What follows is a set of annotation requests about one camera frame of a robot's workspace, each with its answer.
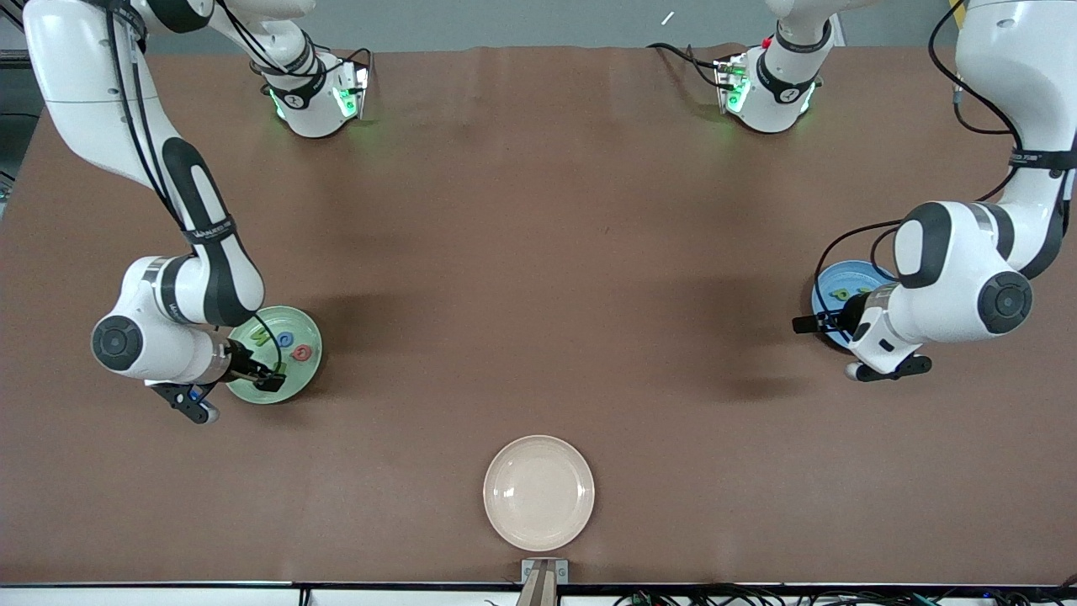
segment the black cable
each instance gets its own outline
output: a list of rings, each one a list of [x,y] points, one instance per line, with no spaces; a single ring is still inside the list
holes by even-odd
[[[1039,588],[1036,589],[1036,598],[1040,602],[1053,602],[1054,606],[1065,606],[1065,604],[1058,597],[1053,595],[1044,595],[1044,590]]]
[[[3,6],[3,4],[0,4],[0,11],[3,11],[3,13],[4,13],[5,15],[8,15],[8,18],[10,18],[10,19],[11,19],[11,23],[15,24],[15,27],[17,27],[17,28],[19,29],[19,31],[25,31],[25,29],[24,29],[24,27],[23,27],[23,22],[22,22],[22,19],[19,19],[19,18],[18,18],[18,17],[16,17],[15,15],[11,14],[11,11],[9,11],[8,9],[5,9],[5,8]]]
[[[124,72],[123,67],[120,62],[120,43],[116,41],[116,28],[113,18],[113,12],[111,9],[107,9],[104,12],[106,29],[109,34],[109,44],[112,46],[112,66],[116,70],[116,86],[120,89],[120,96],[122,102],[120,105],[124,110],[124,117],[127,123],[127,131],[131,138],[131,144],[135,146],[135,153],[138,154],[139,163],[142,165],[142,170],[145,171],[146,179],[150,180],[150,184],[153,186],[154,193],[160,199],[160,202],[168,210],[168,214],[176,221],[180,228],[183,228],[183,221],[176,213],[176,209],[172,207],[171,202],[166,197],[165,193],[162,192],[160,187],[157,186],[157,182],[153,178],[153,172],[150,171],[150,164],[145,159],[145,153],[142,151],[142,144],[139,142],[138,132],[135,129],[135,118],[131,115],[130,102],[127,100],[127,86],[124,84]]]
[[[236,14],[232,12],[232,9],[229,9],[228,5],[225,3],[225,0],[216,0],[216,2],[224,10],[224,14],[225,14],[225,16],[227,16],[228,22],[232,24],[233,29],[235,29],[236,33],[243,40],[243,42],[247,44],[248,48],[250,48],[251,53],[253,53],[257,57],[257,59],[260,61],[262,61],[263,64],[265,64],[266,66],[272,67],[277,71],[280,71],[281,75],[292,75],[292,76],[295,76],[295,77],[309,77],[311,75],[324,75],[324,74],[327,74],[327,73],[330,73],[331,71],[333,71],[335,69],[338,69],[340,66],[345,65],[346,62],[350,62],[360,53],[366,53],[367,54],[367,57],[368,57],[367,60],[369,61],[367,65],[370,65],[370,64],[374,62],[374,53],[370,52],[369,48],[362,47],[362,48],[356,48],[350,55],[348,55],[347,57],[345,57],[340,62],[338,62],[335,66],[330,67],[330,68],[325,68],[324,65],[323,65],[322,69],[318,69],[318,70],[314,70],[314,71],[311,71],[311,72],[308,72],[308,73],[288,71],[288,70],[283,69],[282,67],[280,67],[279,65],[277,65],[276,61],[274,61],[272,59],[269,58],[269,52],[266,51],[266,47],[261,42],[258,42],[258,39],[251,32],[251,30],[247,29],[247,26],[244,26],[242,24],[242,22],[239,20],[239,17],[237,17]],[[308,41],[310,41],[310,37],[306,36],[306,32],[304,32],[304,37]],[[310,41],[310,44],[312,46],[314,46],[316,48],[324,48],[324,50],[328,51],[327,46],[322,46],[321,44],[314,44],[312,41]],[[319,59],[316,56],[314,57],[316,65],[317,65],[318,61],[319,61]]]
[[[1009,135],[1009,130],[992,130],[990,128],[980,128],[979,126],[973,126],[965,121],[965,116],[961,114],[961,101],[955,101],[953,103],[953,115],[957,118],[957,123],[965,127],[966,130],[971,130],[977,135]]]
[[[661,51],[669,51],[669,52],[673,53],[674,55],[676,55],[677,57],[681,57],[682,59],[690,62],[693,65],[693,67],[696,68],[696,73],[698,73],[699,76],[703,79],[703,82],[707,82],[708,84],[710,84],[711,86],[714,86],[715,88],[722,88],[723,90],[732,90],[733,89],[732,85],[729,85],[729,84],[719,84],[718,82],[715,82],[714,80],[711,80],[710,77],[708,77],[707,74],[703,73],[703,68],[705,67],[705,68],[714,69],[714,61],[723,61],[723,60],[728,59],[729,57],[732,57],[733,55],[739,55],[740,53],[735,53],[733,55],[724,55],[724,56],[715,58],[712,61],[704,61],[702,59],[697,59],[696,58],[695,53],[691,52],[691,44],[688,44],[688,47],[687,47],[686,52],[682,52],[676,46],[673,46],[672,44],[667,44],[665,42],[655,42],[654,44],[648,44],[647,48],[658,48],[658,50],[661,50]]]
[[[815,278],[814,278],[814,284],[813,285],[814,285],[814,288],[815,288],[815,296],[816,296],[816,298],[819,298],[820,307],[823,308],[823,312],[826,314],[827,318],[829,318],[830,315],[833,315],[834,312],[831,312],[830,309],[826,307],[826,299],[823,298],[823,288],[820,287],[820,285],[819,285],[819,278],[820,278],[820,273],[823,272],[823,264],[826,263],[826,255],[829,254],[830,251],[834,250],[835,246],[837,246],[839,243],[841,243],[842,241],[844,241],[847,238],[855,236],[856,234],[861,234],[861,232],[864,232],[864,231],[870,231],[871,229],[881,229],[883,227],[893,227],[894,225],[898,225],[900,223],[901,223],[900,220],[884,221],[882,223],[871,223],[870,225],[864,225],[862,227],[856,227],[855,229],[850,229],[850,230],[841,234],[840,236],[838,236],[834,241],[831,241],[826,246],[826,250],[824,250],[823,254],[819,257],[819,264],[815,265]],[[849,333],[845,332],[844,329],[840,329],[839,328],[838,333],[840,333],[845,339],[848,339],[850,341],[852,340],[851,337],[850,337],[850,335],[849,335]]]
[[[262,328],[266,329],[266,333],[269,335],[269,339],[272,340],[274,348],[277,349],[277,366],[272,369],[272,371],[279,372],[281,363],[281,353],[280,353],[280,343],[277,341],[277,336],[272,334],[272,330],[269,328],[269,325],[267,325],[265,321],[262,320],[262,316],[254,314],[254,320],[258,321],[258,324],[262,325]]]
[[[685,52],[682,51],[681,48],[677,48],[676,46],[674,46],[672,44],[667,44],[665,42],[655,42],[654,44],[647,44],[647,48],[659,48],[659,50],[662,50],[662,51],[669,51],[670,53],[673,53],[674,55],[681,57],[682,59],[684,59],[686,61],[695,62],[696,65],[698,65],[700,67],[709,67],[709,68],[713,68],[714,67],[714,62],[712,62],[712,61],[704,61],[702,59],[697,59],[694,56],[685,54]],[[733,55],[726,55],[724,57],[718,57],[718,58],[716,58],[714,60],[721,61],[721,60],[724,60],[724,59],[728,59],[729,57],[732,57],[732,56]]]
[[[185,225],[179,216],[179,209],[176,208],[176,203],[172,201],[171,194],[168,193],[168,182],[165,181],[165,173],[160,170],[160,159],[157,157],[157,149],[153,145],[153,133],[150,130],[150,118],[146,116],[145,112],[145,99],[142,96],[142,76],[139,75],[138,66],[138,55],[131,57],[131,74],[135,79],[135,98],[138,103],[138,112],[142,118],[142,132],[145,136],[145,146],[150,147],[150,158],[153,160],[153,168],[157,173],[157,183],[160,185],[162,193],[165,194],[165,200],[168,202],[169,208],[172,208],[172,217],[176,219],[177,223],[180,224],[180,228],[184,228]]]
[[[953,593],[953,592],[955,592],[955,591],[957,591],[957,588],[955,588],[955,587],[952,587],[952,588],[948,589],[946,593],[943,593],[942,595],[940,595],[940,596],[936,597],[936,598],[935,598],[935,600],[933,600],[932,602],[934,602],[934,603],[936,603],[936,604],[939,604],[940,602],[942,602],[942,601],[943,601],[943,600],[946,600],[947,597],[950,597],[950,594],[951,594],[951,593]]]
[[[882,243],[882,240],[886,239],[886,236],[896,231],[897,227],[891,227],[885,231],[879,234],[879,237],[877,237],[876,240],[871,242],[871,256],[869,256],[869,258],[871,258],[871,266],[875,268],[876,272],[878,272],[880,276],[889,280],[895,280],[897,278],[895,278],[894,274],[891,273],[889,270],[883,269],[882,267],[879,266],[879,262],[876,260],[876,252],[879,250],[879,244]]]
[[[699,67],[699,61],[696,59],[696,55],[693,54],[693,52],[691,52],[691,44],[688,44],[687,52],[688,52],[688,56],[691,57],[691,65],[693,65],[693,67],[696,68],[696,73],[698,73],[699,76],[703,79],[703,82],[707,82],[708,84],[710,84],[711,86],[714,86],[715,88],[722,88],[723,90],[733,90],[735,89],[735,86],[732,84],[723,84],[723,83],[719,83],[719,82],[715,82],[714,80],[711,80],[710,77],[708,77],[705,73],[703,73],[703,68]]]
[[[1021,142],[1021,133],[1017,131],[1017,127],[1013,126],[1013,122],[1009,118],[1009,116],[1003,113],[1003,111],[999,110],[998,107],[995,105],[995,103],[989,101],[988,99],[983,98],[982,95],[969,88],[965,84],[965,82],[957,76],[956,73],[950,71],[950,69],[942,64],[942,61],[939,59],[938,53],[935,52],[935,41],[938,39],[939,31],[942,30],[942,26],[946,25],[948,20],[950,20],[950,17],[952,17],[953,14],[957,12],[957,9],[964,5],[965,5],[965,0],[957,0],[956,2],[953,3],[952,6],[950,6],[950,10],[947,11],[947,13],[942,16],[942,18],[939,19],[939,23],[935,25],[935,29],[932,30],[931,37],[927,38],[927,56],[932,59],[932,64],[935,65],[935,68],[938,69],[940,72],[942,72],[942,75],[946,75],[951,82],[954,83],[954,85],[961,86],[964,90],[967,90],[969,95],[976,98],[976,100],[983,103],[989,110],[991,110],[992,113],[998,116],[998,119],[1001,119],[1002,123],[1006,125],[1006,129],[1010,132],[1010,135],[1013,136],[1015,146],[1019,150],[1024,149]],[[976,201],[984,201],[987,199],[990,199],[993,195],[1001,192],[1003,187],[1009,184],[1010,180],[1013,179],[1015,174],[1017,174],[1017,168],[1011,167],[1009,173],[1006,174],[1006,178],[1003,179],[1001,183],[995,185],[995,187],[990,192],[988,192],[987,194],[978,197]]]

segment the green plate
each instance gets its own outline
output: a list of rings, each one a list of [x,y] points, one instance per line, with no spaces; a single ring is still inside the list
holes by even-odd
[[[318,366],[322,363],[322,334],[318,332],[318,325],[310,320],[310,316],[295,308],[285,306],[265,308],[258,312],[258,316],[278,340],[284,334],[292,336],[292,342],[280,349],[281,362],[284,365],[281,372],[288,379],[276,394],[258,392],[254,389],[254,384],[241,379],[228,383],[228,390],[232,390],[236,397],[252,405],[279,405],[302,392],[314,378]],[[228,339],[246,346],[248,350],[254,352],[253,358],[265,366],[272,368],[277,364],[277,349],[257,320],[251,319],[242,326],[233,329]],[[299,351],[296,354],[296,351],[303,346],[309,349],[310,357],[300,362],[304,352]]]

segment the black strap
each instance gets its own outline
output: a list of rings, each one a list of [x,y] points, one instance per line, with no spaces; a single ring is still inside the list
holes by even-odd
[[[815,73],[806,82],[799,84],[791,84],[784,80],[780,80],[773,73],[767,69],[767,61],[764,60],[767,57],[767,53],[759,55],[759,60],[755,65],[756,73],[759,74],[759,84],[763,84],[764,88],[771,91],[774,95],[774,101],[782,104],[795,103],[797,100],[807,93],[812,84],[815,83]]]
[[[138,47],[145,53],[145,19],[131,8],[130,0],[82,0],[104,11],[106,15],[115,15],[135,31]]]
[[[314,98],[314,95],[321,91],[322,87],[325,85],[325,71],[322,71],[314,76],[311,74],[309,82],[299,86],[298,88],[293,88],[291,90],[285,90],[284,88],[278,88],[277,86],[269,86],[274,95],[285,105],[292,109],[307,109],[310,105],[310,99]]]
[[[1077,150],[1045,152],[1016,149],[1010,154],[1010,166],[1016,168],[1073,170],[1077,168]]]
[[[803,55],[821,51],[823,46],[826,46],[826,43],[830,41],[830,19],[827,19],[826,23],[823,24],[823,38],[819,42],[814,44],[794,44],[793,42],[782,38],[782,23],[778,22],[778,27],[774,29],[774,40],[778,40],[778,43],[781,44],[786,51]]]
[[[216,243],[224,238],[236,234],[236,221],[232,217],[232,214],[228,214],[224,219],[204,229],[190,229],[182,232],[184,239],[186,239],[187,243],[191,245]]]
[[[190,2],[176,2],[174,0],[148,0],[150,10],[156,15],[157,20],[165,27],[177,33],[199,30],[209,25],[209,16],[199,15]],[[210,3],[212,14],[215,2]]]
[[[268,74],[268,75],[296,75],[296,76],[306,75],[306,74],[302,74],[302,73],[300,74],[296,74],[295,70],[297,70],[297,69],[302,68],[304,65],[306,65],[307,59],[309,59],[310,55],[313,54],[314,47],[313,47],[313,42],[311,42],[310,37],[307,36],[307,32],[304,31],[303,34],[304,34],[304,38],[306,39],[306,45],[304,45],[303,52],[299,53],[299,56],[296,57],[294,61],[292,61],[292,62],[288,64],[286,66],[284,66],[283,70],[279,70],[279,69],[275,68],[272,66],[264,66],[262,64],[255,62],[253,59],[251,60],[251,62],[254,64],[258,68],[258,71],[262,72],[263,74]],[[322,66],[321,71],[325,71],[325,66],[324,65]]]
[[[165,265],[165,268],[160,272],[160,279],[157,281],[157,287],[160,292],[160,302],[165,307],[165,313],[168,314],[168,318],[172,319],[173,323],[179,325],[194,324],[183,315],[183,312],[180,310],[179,297],[176,294],[176,279],[180,274],[180,267],[194,256],[194,254],[188,254],[187,256],[172,257]]]

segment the black wire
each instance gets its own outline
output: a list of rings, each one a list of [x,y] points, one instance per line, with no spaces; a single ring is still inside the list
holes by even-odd
[[[969,88],[965,84],[965,82],[961,80],[961,77],[957,77],[956,73],[950,71],[950,69],[942,64],[942,61],[939,59],[938,53],[935,52],[935,41],[938,39],[939,31],[942,30],[942,26],[946,25],[948,20],[950,20],[950,17],[952,17],[953,14],[957,12],[957,9],[964,5],[965,5],[965,0],[957,0],[956,2],[953,3],[952,6],[950,6],[950,10],[947,11],[945,15],[942,15],[942,18],[939,19],[939,23],[935,25],[935,29],[932,30],[931,37],[927,38],[927,56],[932,59],[932,64],[935,65],[936,69],[942,72],[942,75],[946,75],[955,85],[964,88],[969,95],[975,97],[976,100],[983,103],[989,110],[991,110],[992,113],[998,116],[998,119],[1001,119],[1002,123],[1006,125],[1006,129],[1010,132],[1010,135],[1013,136],[1015,146],[1017,146],[1017,149],[1019,150],[1024,149],[1021,142],[1021,133],[1017,131],[1017,127],[1013,126],[1013,122],[1009,118],[1009,116],[1003,113],[1003,111],[998,109],[998,107],[995,105],[995,103],[989,101],[988,99],[983,98],[982,95]],[[1009,173],[1006,174],[1006,178],[1003,179],[1001,183],[995,185],[995,187],[990,192],[988,192],[987,194],[976,198],[976,201],[984,201],[987,199],[990,199],[996,193],[1001,192],[1003,187],[1009,184],[1009,182],[1013,179],[1015,174],[1017,174],[1017,168],[1011,167]]]
[[[901,223],[900,220],[895,220],[895,221],[884,221],[882,223],[871,223],[870,225],[864,225],[862,227],[856,227],[855,229],[850,229],[850,230],[841,234],[840,236],[838,236],[836,239],[834,239],[834,241],[831,241],[826,246],[826,250],[824,250],[823,254],[820,255],[820,257],[819,257],[819,264],[815,265],[815,279],[814,279],[814,284],[813,285],[815,287],[815,296],[819,298],[820,307],[823,308],[823,312],[826,314],[827,318],[829,318],[831,314],[834,314],[834,312],[831,312],[830,309],[826,307],[826,299],[823,298],[823,288],[820,287],[820,285],[819,285],[819,278],[820,278],[820,273],[823,272],[823,264],[826,263],[826,255],[829,254],[830,251],[834,250],[834,248],[836,245],[838,245],[839,243],[841,243],[842,241],[844,241],[847,238],[855,236],[856,234],[861,234],[861,232],[864,232],[864,231],[870,231],[871,229],[881,229],[883,227],[893,227],[894,225],[898,225],[900,223]],[[840,333],[842,336],[844,336],[845,339],[851,340],[851,338],[849,336],[849,333],[845,332],[844,329],[840,329],[839,328],[838,333]]]
[[[809,602],[808,606],[814,606],[815,602],[820,597],[838,597],[839,600],[835,602],[827,602],[826,606],[853,606],[856,604],[880,604],[883,606],[895,606],[897,604],[911,604],[911,600],[907,596],[895,596],[895,597],[883,597],[882,595],[863,591],[863,592],[847,592],[847,591],[826,591],[816,595],[813,595]],[[852,596],[852,600],[840,600],[842,597]]]
[[[131,138],[131,144],[135,145],[135,153],[138,154],[139,163],[142,164],[142,170],[145,171],[146,179],[150,180],[150,184],[153,186],[154,193],[160,199],[160,202],[168,210],[168,214],[176,221],[180,228],[183,228],[183,221],[176,213],[176,209],[172,207],[171,202],[166,197],[165,193],[157,186],[157,182],[153,178],[153,172],[150,171],[150,164],[145,159],[145,153],[142,151],[142,144],[139,142],[138,132],[135,129],[135,118],[131,115],[130,103],[127,101],[127,86],[124,84],[124,72],[120,62],[120,43],[116,41],[116,28],[113,18],[113,11],[107,9],[104,12],[106,29],[109,33],[109,44],[112,46],[112,66],[116,70],[116,86],[120,88],[121,103],[120,105],[124,110],[124,117],[127,121],[127,131]]]
[[[672,44],[667,44],[665,42],[655,42],[654,44],[647,44],[647,48],[659,48],[659,50],[662,50],[662,51],[669,51],[670,53],[673,53],[674,55],[681,57],[682,59],[684,59],[686,61],[695,62],[696,65],[698,65],[700,67],[709,67],[709,68],[713,68],[714,67],[714,62],[712,62],[712,61],[704,61],[702,59],[697,59],[694,56],[685,54],[685,52],[682,51],[681,48],[677,48],[676,46],[674,46]],[[723,59],[728,59],[729,57],[732,57],[732,56],[733,55],[726,55],[724,57],[718,57],[717,59],[714,59],[714,60],[721,61]]]
[[[15,15],[11,14],[11,11],[9,11],[5,8],[3,8],[2,4],[0,4],[0,11],[3,11],[4,14],[8,15],[8,18],[11,19],[11,23],[15,24],[15,27],[17,27],[20,31],[25,31],[25,29],[23,27],[23,20],[22,19],[19,19]]]
[[[225,16],[228,17],[228,22],[232,24],[233,29],[235,29],[236,33],[239,34],[239,37],[243,40],[243,42],[247,44],[248,48],[250,48],[250,51],[257,57],[257,59],[260,61],[262,61],[263,64],[265,64],[268,67],[271,67],[271,68],[276,69],[277,71],[280,71],[281,73],[279,75],[292,75],[292,76],[295,76],[295,77],[308,77],[308,76],[311,76],[311,75],[324,75],[324,74],[327,74],[327,73],[330,73],[331,71],[333,71],[335,69],[338,69],[339,67],[341,67],[346,62],[350,62],[360,53],[366,53],[366,55],[367,55],[367,61],[368,61],[367,65],[370,65],[370,64],[374,62],[374,53],[370,52],[369,48],[362,47],[362,48],[356,48],[350,55],[348,55],[347,57],[345,57],[344,60],[341,60],[340,62],[338,62],[335,66],[330,67],[330,68],[325,68],[324,65],[323,65],[322,69],[314,70],[314,71],[307,72],[307,73],[284,70],[283,68],[281,68],[280,66],[278,66],[276,61],[274,61],[272,59],[269,58],[269,52],[266,51],[266,47],[261,42],[258,42],[258,39],[253,33],[251,33],[251,30],[247,29],[247,26],[244,26],[242,24],[242,22],[239,20],[239,17],[237,17],[236,14],[232,12],[232,9],[229,9],[228,5],[225,3],[225,0],[216,0],[216,2],[224,10],[224,14],[225,14]],[[327,46],[323,46],[321,44],[314,44],[313,41],[310,40],[310,37],[306,34],[306,32],[304,32],[304,37],[316,48],[323,48],[323,50],[328,51]],[[316,56],[314,57],[314,65],[317,65],[318,62],[319,62],[319,59]]]
[[[272,339],[274,348],[277,349],[277,367],[274,368],[272,371],[279,372],[281,354],[280,354],[280,343],[277,341],[277,336],[272,334],[272,330],[269,328],[269,325],[267,325],[265,321],[262,320],[262,316],[254,314],[254,320],[258,321],[258,324],[262,325],[262,328],[266,329],[266,333],[269,334],[269,339]]]
[[[157,149],[153,145],[153,133],[150,130],[150,118],[146,116],[145,112],[145,99],[142,96],[142,76],[139,75],[139,66],[137,55],[131,58],[131,74],[135,79],[135,98],[138,103],[138,112],[142,117],[142,131],[145,135],[145,145],[150,147],[150,158],[153,159],[153,169],[157,173],[157,183],[160,185],[162,193],[165,194],[165,199],[168,201],[169,208],[172,209],[172,217],[176,219],[177,223],[180,224],[180,228],[184,228],[185,225],[179,216],[179,209],[176,208],[176,203],[172,202],[172,196],[168,193],[168,183],[165,181],[165,173],[160,170],[160,160],[157,157]]]
[[[688,52],[688,56],[691,57],[691,65],[693,65],[693,67],[696,68],[696,73],[698,73],[699,76],[703,79],[703,82],[707,82],[708,84],[710,84],[711,86],[714,86],[715,88],[722,88],[723,90],[732,90],[732,89],[735,89],[735,86],[732,84],[723,84],[723,83],[719,83],[719,82],[715,82],[714,80],[711,80],[710,77],[708,77],[705,73],[703,73],[703,68],[699,67],[699,61],[696,59],[696,55],[693,54],[693,52],[691,52],[691,44],[688,44],[687,52]]]
[[[936,598],[935,598],[935,600],[933,600],[932,602],[934,602],[934,603],[938,604],[938,603],[942,602],[943,600],[946,600],[947,597],[950,597],[950,594],[951,594],[951,593],[953,593],[953,592],[955,592],[955,591],[957,591],[957,588],[955,588],[955,587],[952,587],[952,588],[950,588],[949,590],[947,590],[947,592],[946,592],[946,593],[943,593],[942,595],[940,595],[940,596],[936,597]]]
[[[671,44],[667,44],[665,42],[655,42],[654,44],[647,45],[647,48],[658,48],[658,50],[661,50],[661,51],[669,51],[669,52],[673,53],[674,55],[676,55],[677,57],[681,57],[682,59],[690,62],[693,65],[693,67],[696,68],[696,73],[698,73],[699,76],[703,79],[703,82],[707,82],[708,84],[710,84],[711,86],[714,86],[715,88],[722,88],[723,90],[732,90],[733,89],[733,86],[730,85],[730,84],[719,84],[718,82],[715,82],[714,80],[711,80],[710,77],[708,77],[707,74],[703,73],[703,68],[705,67],[705,68],[714,69],[714,61],[723,61],[723,60],[728,59],[729,57],[732,57],[733,55],[739,55],[740,53],[735,53],[733,55],[723,55],[721,57],[715,58],[712,61],[704,61],[702,59],[697,59],[696,58],[696,54],[691,52],[691,44],[688,44],[688,47],[687,47],[686,52],[682,52],[676,46],[673,46]]]
[[[957,118],[957,123],[965,127],[966,130],[971,130],[977,135],[1009,135],[1009,130],[992,130],[990,128],[980,128],[979,126],[973,126],[965,121],[965,116],[961,114],[961,103],[953,103],[953,115]]]
[[[1063,604],[1063,602],[1058,597],[1053,595],[1044,595],[1044,590],[1038,588],[1036,589],[1036,598],[1041,602],[1053,602],[1054,606],[1065,606],[1065,604]]]
[[[879,250],[879,244],[882,243],[882,240],[886,239],[886,236],[895,231],[897,231],[897,227],[891,227],[885,231],[879,234],[879,237],[877,237],[876,240],[871,242],[871,256],[870,256],[871,266],[875,268],[876,272],[878,272],[880,276],[889,280],[894,280],[897,278],[895,278],[894,274],[891,273],[889,270],[883,269],[882,267],[879,266],[879,262],[876,260],[876,252]]]

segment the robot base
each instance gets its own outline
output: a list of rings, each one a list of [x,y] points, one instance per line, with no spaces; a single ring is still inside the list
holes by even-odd
[[[277,116],[286,122],[296,135],[308,139],[328,137],[349,121],[362,119],[370,77],[367,67],[359,67],[328,53],[319,53],[318,56],[332,70],[321,89],[306,101],[306,107],[304,99],[297,95],[284,93],[278,96],[269,90]],[[267,74],[266,80],[274,83],[294,79]]]
[[[781,132],[808,111],[817,83],[813,83],[806,93],[798,94],[793,102],[778,102],[773,94],[759,83],[756,66],[763,52],[756,46],[715,66],[716,81],[733,86],[732,90],[718,88],[718,107],[724,113],[736,115],[753,130]]]
[[[322,335],[314,321],[295,308],[265,308],[258,316],[272,337],[256,319],[251,319],[234,329],[228,339],[242,343],[253,352],[254,361],[272,369],[277,364],[276,338],[282,366],[277,372],[286,377],[284,385],[277,393],[260,392],[251,382],[237,380],[228,383],[228,390],[252,405],[279,405],[298,395],[314,378],[322,362]]]

